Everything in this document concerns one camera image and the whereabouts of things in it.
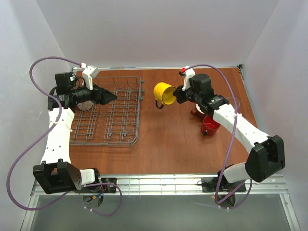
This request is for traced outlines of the pink ghost pattern cup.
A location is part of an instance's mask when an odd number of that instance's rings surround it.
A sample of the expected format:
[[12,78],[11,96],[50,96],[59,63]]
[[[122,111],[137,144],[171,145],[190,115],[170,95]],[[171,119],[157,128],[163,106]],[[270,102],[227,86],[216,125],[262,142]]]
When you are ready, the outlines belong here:
[[94,103],[92,101],[86,101],[83,103],[78,103],[77,107],[80,111],[88,111],[93,107]]

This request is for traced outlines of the red floral mug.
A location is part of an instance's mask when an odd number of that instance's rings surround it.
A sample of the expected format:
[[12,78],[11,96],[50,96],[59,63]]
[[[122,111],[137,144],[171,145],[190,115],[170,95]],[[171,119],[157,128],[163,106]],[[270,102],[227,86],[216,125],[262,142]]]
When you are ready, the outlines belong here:
[[197,116],[199,118],[205,117],[205,114],[200,110],[200,107],[198,104],[195,105],[195,108],[192,109],[190,113],[192,116]]

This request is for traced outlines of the yellow cup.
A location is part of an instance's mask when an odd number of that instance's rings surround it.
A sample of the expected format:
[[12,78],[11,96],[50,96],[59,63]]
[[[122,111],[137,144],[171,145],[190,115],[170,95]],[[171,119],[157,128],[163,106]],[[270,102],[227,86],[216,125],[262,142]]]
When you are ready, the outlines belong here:
[[165,105],[172,105],[176,101],[173,93],[176,88],[165,82],[157,83],[154,87],[154,97],[156,108],[162,109]]

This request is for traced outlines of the grey wire dish rack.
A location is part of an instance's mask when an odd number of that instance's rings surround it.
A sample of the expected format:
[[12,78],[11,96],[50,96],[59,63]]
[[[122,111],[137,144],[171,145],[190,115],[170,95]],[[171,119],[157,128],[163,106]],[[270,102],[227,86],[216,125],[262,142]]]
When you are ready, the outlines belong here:
[[77,108],[70,135],[71,145],[132,146],[138,138],[144,80],[141,77],[97,77],[94,83],[117,100]]

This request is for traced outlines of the plain red mug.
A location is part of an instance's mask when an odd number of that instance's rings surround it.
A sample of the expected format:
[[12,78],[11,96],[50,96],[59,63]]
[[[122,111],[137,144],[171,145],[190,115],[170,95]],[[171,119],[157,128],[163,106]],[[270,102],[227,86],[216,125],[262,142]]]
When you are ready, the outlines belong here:
[[204,136],[213,136],[219,129],[220,124],[214,121],[211,117],[205,116],[201,124],[201,133]]

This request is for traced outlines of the clear glass cup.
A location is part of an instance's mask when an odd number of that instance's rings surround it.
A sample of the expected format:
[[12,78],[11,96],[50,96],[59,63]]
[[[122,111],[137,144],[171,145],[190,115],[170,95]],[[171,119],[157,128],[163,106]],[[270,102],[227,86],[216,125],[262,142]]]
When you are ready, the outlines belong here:
[[237,98],[235,98],[234,100],[232,97],[227,97],[226,99],[229,101],[229,103],[233,106],[234,109],[238,109],[241,105],[240,101]]

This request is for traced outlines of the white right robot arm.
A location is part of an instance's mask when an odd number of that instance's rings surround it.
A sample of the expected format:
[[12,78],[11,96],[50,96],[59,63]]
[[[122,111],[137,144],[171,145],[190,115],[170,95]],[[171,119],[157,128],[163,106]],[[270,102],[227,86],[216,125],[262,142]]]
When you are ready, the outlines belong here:
[[229,101],[214,93],[206,74],[183,74],[184,84],[177,87],[174,96],[178,103],[191,101],[206,118],[220,124],[244,146],[249,156],[221,171],[223,184],[243,180],[262,182],[285,168],[284,142],[278,135],[270,136],[259,130],[237,113]]

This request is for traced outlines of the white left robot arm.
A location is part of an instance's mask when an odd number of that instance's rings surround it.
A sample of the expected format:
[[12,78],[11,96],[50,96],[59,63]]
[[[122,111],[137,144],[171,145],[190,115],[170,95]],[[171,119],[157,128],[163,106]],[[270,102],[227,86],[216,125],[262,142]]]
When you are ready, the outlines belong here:
[[93,83],[98,71],[82,73],[77,77],[72,72],[55,74],[56,86],[49,92],[48,115],[50,126],[46,149],[39,165],[33,167],[33,175],[46,194],[80,190],[91,185],[99,190],[101,182],[96,168],[80,170],[70,161],[69,145],[72,122],[78,104],[106,105],[117,99],[110,91]]

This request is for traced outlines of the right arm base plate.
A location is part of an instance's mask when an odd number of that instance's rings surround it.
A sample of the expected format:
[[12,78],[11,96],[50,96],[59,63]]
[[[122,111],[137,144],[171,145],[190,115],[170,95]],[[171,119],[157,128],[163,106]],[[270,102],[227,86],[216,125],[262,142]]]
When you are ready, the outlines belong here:
[[[218,177],[203,177],[201,180],[197,182],[197,186],[202,187],[202,192],[213,193],[216,191],[216,186],[218,183]],[[224,183],[223,181],[220,184],[219,192],[229,193],[234,190],[238,185],[240,185],[240,181],[235,183]]]

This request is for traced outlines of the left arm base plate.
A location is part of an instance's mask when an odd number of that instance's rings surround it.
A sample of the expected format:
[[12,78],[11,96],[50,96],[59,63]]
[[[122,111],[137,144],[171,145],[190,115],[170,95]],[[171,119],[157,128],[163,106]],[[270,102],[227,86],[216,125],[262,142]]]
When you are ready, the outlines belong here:
[[[117,185],[117,178],[101,178],[102,183],[112,183]],[[93,187],[83,187],[80,190],[74,191],[75,193],[115,193],[116,187],[112,185],[99,185]]]

